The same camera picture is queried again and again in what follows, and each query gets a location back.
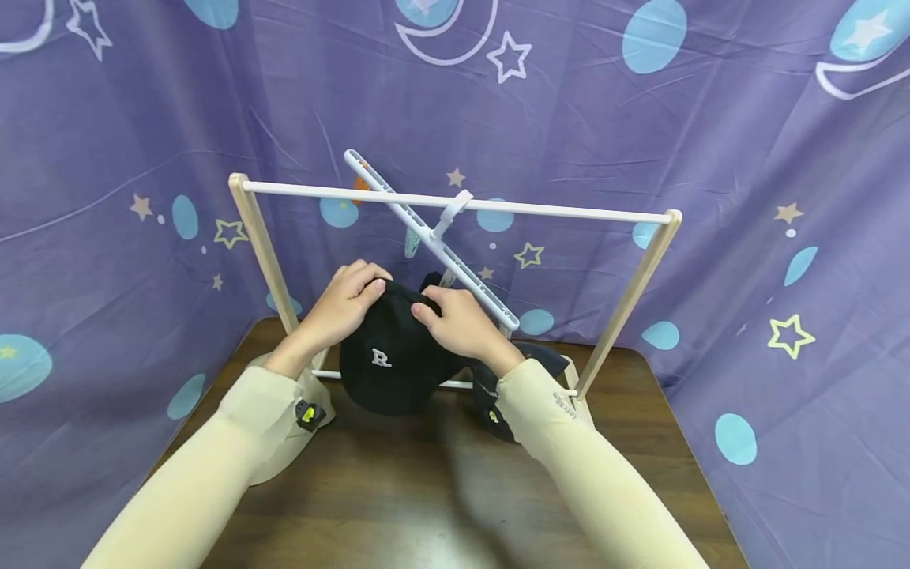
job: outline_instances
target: black item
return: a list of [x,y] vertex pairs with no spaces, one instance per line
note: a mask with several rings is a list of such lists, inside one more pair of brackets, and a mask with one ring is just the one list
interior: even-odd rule
[[[565,358],[546,346],[523,341],[516,341],[514,344],[525,358],[539,361],[553,379],[558,378],[569,367],[569,362]],[[506,442],[515,442],[509,424],[502,418],[502,413],[496,407],[496,401],[500,397],[497,392],[499,378],[490,371],[490,368],[479,361],[471,364],[470,371],[474,381],[474,410],[480,424],[496,438]]]
[[399,416],[420,411],[441,383],[465,367],[410,313],[415,302],[441,316],[436,302],[386,280],[386,290],[353,334],[341,342],[341,383],[367,411]]
[[326,418],[326,410],[316,403],[307,403],[302,399],[294,407],[297,416],[297,425],[307,432],[316,432],[319,425]]
[[420,292],[423,292],[427,289],[428,286],[438,287],[442,282],[442,273],[431,272],[429,275],[423,278],[423,282],[420,283]]

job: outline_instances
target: hat hanger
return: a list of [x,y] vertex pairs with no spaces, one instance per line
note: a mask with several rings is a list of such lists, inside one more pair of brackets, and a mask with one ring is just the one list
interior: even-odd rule
[[[619,336],[622,326],[632,313],[635,304],[644,292],[651,275],[657,269],[663,254],[670,247],[680,224],[683,214],[678,209],[668,209],[662,214],[640,213],[630,211],[615,211],[596,208],[572,208],[565,206],[545,206],[541,204],[526,204],[507,201],[492,201],[487,199],[474,199],[467,190],[454,198],[439,196],[426,196],[420,194],[400,194],[386,182],[372,166],[353,149],[344,153],[345,162],[363,179],[374,191],[364,192],[347,188],[326,188],[320,186],[306,186],[296,184],[277,184],[271,182],[250,181],[245,174],[231,174],[228,185],[237,204],[240,218],[247,229],[250,243],[256,253],[259,267],[265,277],[268,289],[275,301],[278,315],[284,325],[285,332],[290,334],[298,326],[297,314],[291,306],[288,287],[281,275],[278,259],[272,247],[271,239],[266,230],[265,221],[256,201],[256,194],[278,194],[284,196],[302,196],[308,198],[335,198],[350,199],[361,202],[385,203],[395,214],[411,229],[424,243],[427,249],[446,267],[447,272],[455,276],[477,300],[490,312],[500,324],[500,330],[506,336],[518,329],[519,321],[515,314],[493,294],[486,285],[473,273],[458,255],[446,245],[442,236],[449,228],[452,221],[459,213],[465,210],[499,211],[521,213],[525,215],[550,216],[560,218],[600,219],[609,221],[624,221],[631,223],[652,223],[657,226],[647,249],[644,251],[632,279],[626,286],[622,297],[613,310],[606,328],[601,334],[594,351],[591,354],[584,371],[579,375],[574,364],[570,365],[565,374],[569,383],[568,393],[575,402],[579,415],[591,422],[588,406],[584,401],[585,394],[603,362],[607,358],[614,342]],[[411,206],[442,208],[440,223],[431,228]],[[326,352],[317,355],[309,364],[309,369],[317,376],[324,378],[340,377],[335,371],[321,369],[325,361]],[[446,381],[443,387],[455,389],[470,389],[469,381]]]

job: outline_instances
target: person's left hand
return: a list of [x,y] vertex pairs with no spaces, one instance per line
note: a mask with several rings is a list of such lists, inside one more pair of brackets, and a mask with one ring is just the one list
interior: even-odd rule
[[367,309],[385,292],[389,272],[357,259],[342,265],[300,326],[285,338],[263,364],[267,370],[297,378],[316,354],[347,338]]

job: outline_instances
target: blue dot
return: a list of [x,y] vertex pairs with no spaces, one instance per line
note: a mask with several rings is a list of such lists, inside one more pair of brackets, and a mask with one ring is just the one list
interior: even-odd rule
[[871,61],[910,36],[910,2],[856,0],[831,36],[831,53],[845,61]]
[[735,413],[725,413],[714,424],[714,441],[723,458],[745,466],[758,456],[758,442],[752,425]]
[[227,30],[237,22],[240,0],[183,0],[205,25]]
[[544,309],[528,310],[518,319],[519,330],[529,336],[540,336],[553,327],[553,315]]
[[0,334],[0,403],[41,385],[54,368],[44,346],[21,334]]
[[654,231],[659,227],[657,223],[636,223],[632,228],[632,240],[635,241],[635,245],[647,249],[651,238],[654,237]]
[[[275,299],[272,298],[271,292],[266,295],[266,304],[268,304],[269,308],[273,309],[275,312],[278,312],[278,307],[275,306]],[[290,299],[290,305],[291,305],[291,308],[294,309],[294,313],[297,314],[298,316],[300,315],[300,312],[303,311],[303,307],[300,306],[300,303],[297,302],[296,300],[294,300],[293,297],[291,297],[291,299]]]
[[458,0],[395,0],[395,4],[412,24],[437,27],[455,13]]
[[189,378],[189,381],[183,384],[171,402],[167,404],[167,416],[176,421],[183,419],[189,412],[196,408],[199,398],[202,397],[202,387],[206,383],[206,375],[199,373]]
[[[490,201],[505,201],[505,199],[493,198]],[[512,221],[515,220],[515,214],[510,211],[483,211],[477,212],[477,222],[480,226],[490,233],[501,233],[511,227]]]
[[171,204],[171,218],[174,228],[183,239],[192,239],[199,234],[199,217],[196,206],[186,196],[177,196]]
[[360,215],[357,205],[349,199],[322,198],[319,213],[333,228],[349,228]]
[[622,35],[622,58],[640,75],[660,71],[683,44],[688,23],[676,0],[651,0],[639,8]]
[[672,350],[680,343],[680,329],[672,322],[661,320],[642,332],[642,339],[658,350]]
[[787,267],[787,273],[784,275],[785,287],[789,287],[803,277],[805,272],[809,270],[809,266],[812,265],[812,261],[815,260],[815,253],[817,252],[817,247],[807,247],[790,259],[790,266]]

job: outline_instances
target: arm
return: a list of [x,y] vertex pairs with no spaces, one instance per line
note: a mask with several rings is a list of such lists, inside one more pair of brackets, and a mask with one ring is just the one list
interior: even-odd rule
[[450,351],[482,361],[501,378],[497,403],[515,440],[540,461],[594,546],[617,569],[706,569],[657,494],[590,425],[576,421],[564,389],[526,361],[465,290],[427,287],[442,317],[412,312]]
[[707,569],[651,486],[588,424],[557,402],[564,389],[535,360],[502,376],[497,405],[540,461],[610,567]]
[[257,469],[294,428],[297,378],[313,355],[346,338],[385,290],[388,272],[341,267],[262,368],[244,371],[209,419],[133,496],[85,560],[85,569],[198,567]]

